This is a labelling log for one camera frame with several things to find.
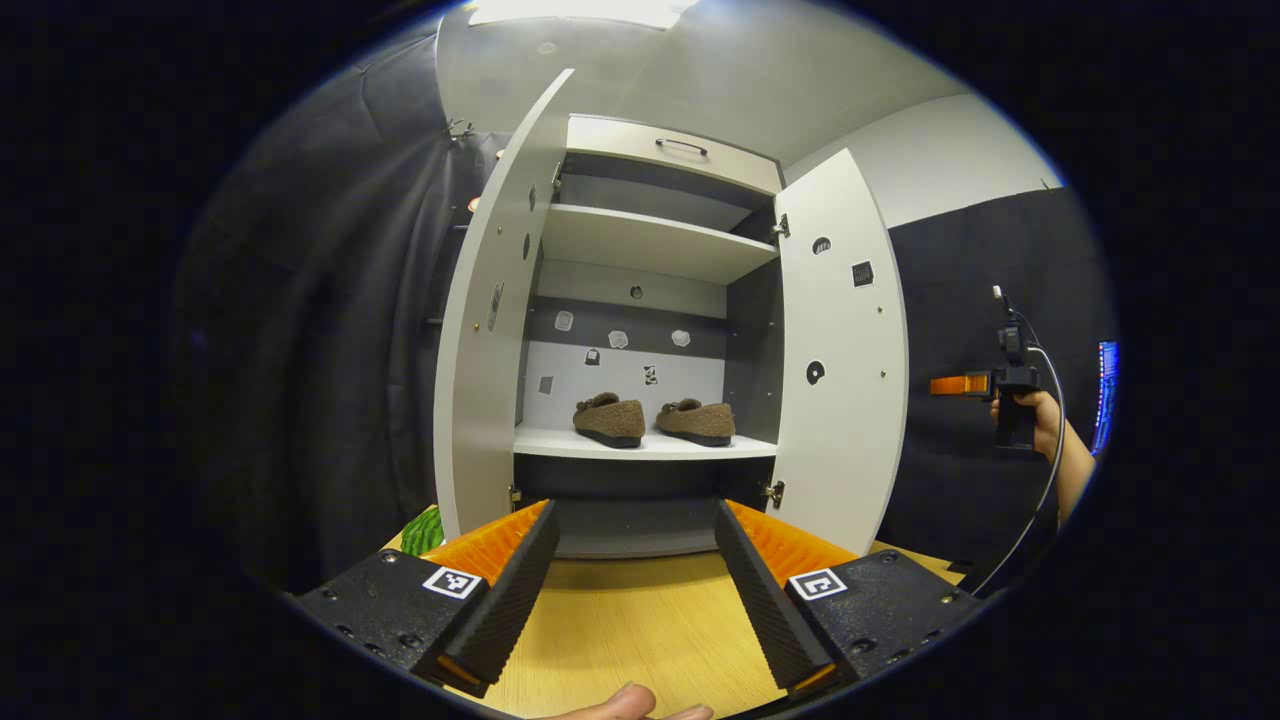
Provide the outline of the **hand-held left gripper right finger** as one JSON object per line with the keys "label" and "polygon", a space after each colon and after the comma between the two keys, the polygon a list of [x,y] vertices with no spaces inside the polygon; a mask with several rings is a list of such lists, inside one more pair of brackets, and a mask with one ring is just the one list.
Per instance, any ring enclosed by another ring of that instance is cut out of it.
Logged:
{"label": "hand-held left gripper right finger", "polygon": [[726,498],[714,534],[790,700],[868,682],[948,639],[984,607],[899,550],[856,556]]}

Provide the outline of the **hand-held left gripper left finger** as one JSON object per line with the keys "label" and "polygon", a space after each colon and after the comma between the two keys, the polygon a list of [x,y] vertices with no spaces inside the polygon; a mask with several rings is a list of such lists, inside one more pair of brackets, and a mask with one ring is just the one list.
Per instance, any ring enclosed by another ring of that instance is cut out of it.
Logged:
{"label": "hand-held left gripper left finger", "polygon": [[543,500],[422,555],[380,550],[292,601],[372,657],[481,698],[515,651],[559,538],[557,502]]}

